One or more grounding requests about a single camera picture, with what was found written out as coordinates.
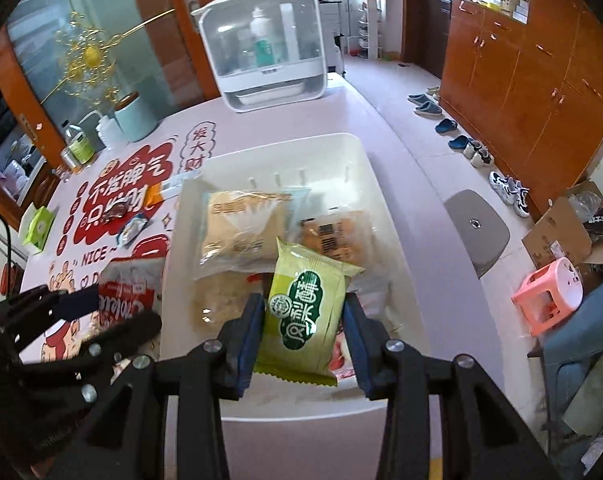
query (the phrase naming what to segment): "gray stool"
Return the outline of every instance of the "gray stool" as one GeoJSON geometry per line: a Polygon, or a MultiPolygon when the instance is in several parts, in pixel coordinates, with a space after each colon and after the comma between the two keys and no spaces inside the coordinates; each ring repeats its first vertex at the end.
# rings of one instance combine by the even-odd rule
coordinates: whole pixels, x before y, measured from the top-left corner
{"type": "Polygon", "coordinates": [[[480,278],[495,265],[510,240],[510,231],[488,202],[464,189],[444,204],[480,278]]]}

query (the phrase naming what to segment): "wooden lid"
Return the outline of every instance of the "wooden lid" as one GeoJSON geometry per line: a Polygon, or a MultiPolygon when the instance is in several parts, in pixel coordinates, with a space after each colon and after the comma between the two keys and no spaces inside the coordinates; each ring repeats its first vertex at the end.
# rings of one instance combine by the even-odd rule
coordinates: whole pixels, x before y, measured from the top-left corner
{"type": "Polygon", "coordinates": [[[115,112],[121,110],[122,108],[126,108],[130,103],[135,101],[137,97],[140,96],[140,93],[137,91],[131,92],[126,97],[122,97],[117,103],[115,103],[115,112]]]}

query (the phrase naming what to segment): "green snack package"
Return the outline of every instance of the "green snack package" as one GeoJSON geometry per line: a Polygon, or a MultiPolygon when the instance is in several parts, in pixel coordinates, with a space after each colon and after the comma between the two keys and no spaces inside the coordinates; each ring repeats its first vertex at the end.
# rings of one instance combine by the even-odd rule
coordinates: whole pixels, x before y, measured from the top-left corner
{"type": "Polygon", "coordinates": [[[279,238],[277,250],[255,371],[337,386],[328,363],[344,306],[345,276],[363,269],[279,238]]]}

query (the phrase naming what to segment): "green cloth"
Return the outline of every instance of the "green cloth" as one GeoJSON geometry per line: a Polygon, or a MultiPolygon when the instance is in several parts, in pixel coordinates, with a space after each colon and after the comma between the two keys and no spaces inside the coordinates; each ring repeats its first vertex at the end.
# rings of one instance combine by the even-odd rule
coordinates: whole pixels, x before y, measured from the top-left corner
{"type": "Polygon", "coordinates": [[[597,436],[603,428],[603,354],[588,373],[563,416],[577,434],[597,436]]]}

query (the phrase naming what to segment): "metal bolt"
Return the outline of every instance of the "metal bolt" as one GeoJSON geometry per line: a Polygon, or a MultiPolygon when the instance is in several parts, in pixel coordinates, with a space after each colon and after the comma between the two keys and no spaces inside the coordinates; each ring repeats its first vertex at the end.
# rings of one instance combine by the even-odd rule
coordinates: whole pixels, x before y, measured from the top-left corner
{"type": "Polygon", "coordinates": [[[101,346],[99,346],[97,343],[93,343],[88,347],[88,353],[93,357],[97,357],[99,354],[101,354],[101,346]]]}
{"type": "Polygon", "coordinates": [[[135,359],[133,359],[133,366],[137,368],[137,370],[143,370],[150,364],[150,357],[147,355],[138,355],[135,359]]]}
{"type": "Polygon", "coordinates": [[[390,352],[401,352],[404,347],[404,342],[399,339],[388,339],[386,341],[386,349],[390,352]]]}
{"type": "Polygon", "coordinates": [[[204,350],[210,352],[211,354],[216,354],[219,350],[222,349],[222,342],[219,339],[208,339],[208,341],[204,341],[204,350]]]}
{"type": "Polygon", "coordinates": [[[455,362],[462,368],[472,368],[475,365],[475,359],[468,354],[460,354],[455,358],[455,362]]]}
{"type": "Polygon", "coordinates": [[[82,386],[82,397],[86,402],[95,402],[98,400],[98,391],[92,384],[84,384],[82,386]]]}

